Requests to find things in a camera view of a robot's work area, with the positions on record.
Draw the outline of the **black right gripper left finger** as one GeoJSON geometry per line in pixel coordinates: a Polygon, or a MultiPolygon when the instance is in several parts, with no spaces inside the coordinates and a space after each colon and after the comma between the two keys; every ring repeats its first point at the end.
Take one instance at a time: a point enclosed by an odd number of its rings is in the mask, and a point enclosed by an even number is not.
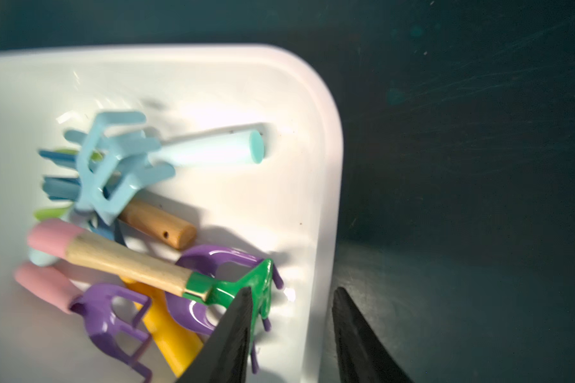
{"type": "Polygon", "coordinates": [[[244,287],[236,295],[202,351],[177,381],[246,381],[252,310],[251,289],[244,287]]]}

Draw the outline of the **light blue hand rake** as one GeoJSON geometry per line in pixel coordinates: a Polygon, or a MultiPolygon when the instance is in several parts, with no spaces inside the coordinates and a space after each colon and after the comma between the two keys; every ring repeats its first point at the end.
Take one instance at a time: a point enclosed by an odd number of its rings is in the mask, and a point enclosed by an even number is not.
{"type": "Polygon", "coordinates": [[[142,129],[109,136],[117,126],[146,122],[142,112],[99,113],[88,132],[65,131],[80,146],[75,169],[81,182],[73,210],[113,223],[142,189],[169,180],[178,168],[198,165],[260,164],[265,141],[257,129],[212,133],[162,142],[142,129]]]}

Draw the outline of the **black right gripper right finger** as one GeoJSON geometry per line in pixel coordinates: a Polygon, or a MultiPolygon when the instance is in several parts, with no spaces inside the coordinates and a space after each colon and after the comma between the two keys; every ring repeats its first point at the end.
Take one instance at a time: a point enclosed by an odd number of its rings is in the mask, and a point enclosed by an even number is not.
{"type": "Polygon", "coordinates": [[[410,382],[343,288],[332,303],[335,346],[342,382],[410,382]]]}

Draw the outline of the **green rake wooden handle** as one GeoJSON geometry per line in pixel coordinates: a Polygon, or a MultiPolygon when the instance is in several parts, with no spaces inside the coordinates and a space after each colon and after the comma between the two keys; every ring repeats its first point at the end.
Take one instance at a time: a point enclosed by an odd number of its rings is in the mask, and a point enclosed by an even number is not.
{"type": "Polygon", "coordinates": [[[123,275],[161,290],[164,260],[153,258],[60,219],[36,224],[27,235],[30,248],[74,265],[123,275]]]}

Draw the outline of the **purple fork pink handle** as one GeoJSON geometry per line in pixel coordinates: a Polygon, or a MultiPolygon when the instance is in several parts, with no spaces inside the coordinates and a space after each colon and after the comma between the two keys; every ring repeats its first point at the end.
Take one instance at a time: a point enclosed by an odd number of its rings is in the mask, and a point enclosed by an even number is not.
{"type": "Polygon", "coordinates": [[[40,267],[31,262],[19,266],[14,272],[14,279],[30,293],[59,310],[67,314],[80,315],[94,346],[103,354],[136,371],[143,377],[144,382],[152,381],[152,370],[139,362],[152,337],[138,328],[152,306],[150,297],[111,283],[97,283],[87,290],[81,290],[56,268],[40,267]],[[133,319],[127,322],[114,312],[115,298],[124,298],[142,307],[133,319]],[[140,346],[132,354],[126,353],[118,345],[119,333],[136,339],[140,342],[140,346]]]}
{"type": "Polygon", "coordinates": [[[169,313],[178,324],[198,334],[210,334],[215,329],[206,319],[207,306],[228,308],[237,293],[246,287],[252,292],[250,330],[256,329],[257,319],[262,319],[266,331],[271,330],[268,316],[272,284],[283,286],[271,259],[213,245],[187,250],[172,266],[164,263],[159,281],[161,290],[167,293],[169,313]],[[235,282],[217,279],[219,267],[228,263],[245,266],[248,272],[235,282]]]}

